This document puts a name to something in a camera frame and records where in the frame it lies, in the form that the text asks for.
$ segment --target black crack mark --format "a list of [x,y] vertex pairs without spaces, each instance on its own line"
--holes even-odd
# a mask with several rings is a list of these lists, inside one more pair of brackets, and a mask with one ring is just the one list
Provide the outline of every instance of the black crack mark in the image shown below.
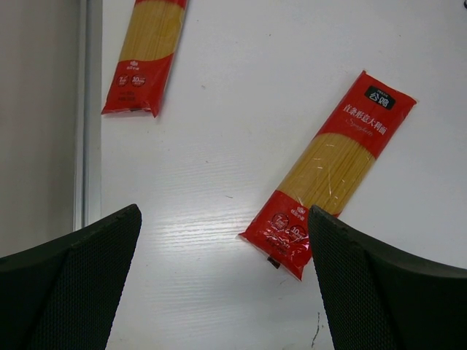
[[319,332],[320,332],[320,313],[318,312],[318,324],[316,326],[316,334],[314,335],[313,340],[312,340],[312,349],[314,349],[314,341],[316,340]]

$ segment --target red label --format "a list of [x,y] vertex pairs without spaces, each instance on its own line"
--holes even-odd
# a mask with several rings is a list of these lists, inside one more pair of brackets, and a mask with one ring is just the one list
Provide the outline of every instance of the red label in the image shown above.
[[254,244],[301,280],[312,257],[308,237],[308,208],[275,191],[240,236]]
[[144,110],[156,116],[161,108],[173,57],[119,62],[102,114]]
[[362,72],[318,135],[340,133],[378,158],[415,104],[413,98]]
[[143,1],[167,1],[167,2],[173,2],[174,4],[178,4],[183,8],[186,8],[188,0],[136,0],[135,1],[135,6],[139,4],[140,2]]

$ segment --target white table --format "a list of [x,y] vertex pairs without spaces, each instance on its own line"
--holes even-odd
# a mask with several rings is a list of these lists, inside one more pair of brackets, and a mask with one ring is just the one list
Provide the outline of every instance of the white table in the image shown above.
[[[134,0],[104,0],[102,101]],[[461,0],[192,0],[162,115],[102,120],[102,214],[144,215],[108,349],[332,349],[304,281],[236,238],[362,69],[420,103],[341,219],[467,268]]]

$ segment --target black logo label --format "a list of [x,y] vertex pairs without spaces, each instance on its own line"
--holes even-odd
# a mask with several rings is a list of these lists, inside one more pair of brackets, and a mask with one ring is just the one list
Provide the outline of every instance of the black logo label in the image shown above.
[[383,90],[377,87],[370,86],[365,92],[365,96],[372,100],[374,103],[383,106],[384,108],[391,110],[394,107],[395,99],[392,98],[389,93],[385,93]]

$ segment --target spaghetti package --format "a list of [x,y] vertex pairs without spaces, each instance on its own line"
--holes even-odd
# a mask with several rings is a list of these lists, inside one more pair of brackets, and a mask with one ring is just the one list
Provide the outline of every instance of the spaghetti package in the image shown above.
[[362,72],[240,236],[301,280],[312,257],[309,208],[316,204],[339,216],[415,104]]
[[158,115],[187,1],[136,0],[102,114]]

